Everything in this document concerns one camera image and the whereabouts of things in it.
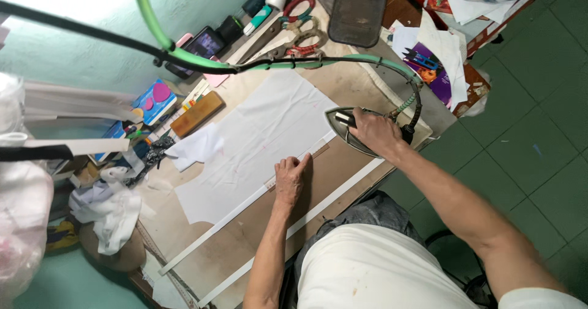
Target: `white paper pattern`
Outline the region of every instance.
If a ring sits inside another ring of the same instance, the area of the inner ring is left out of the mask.
[[[217,125],[223,149],[201,175],[175,191],[189,223],[218,223],[274,175],[330,132],[324,112],[337,107],[293,70],[272,71]]]

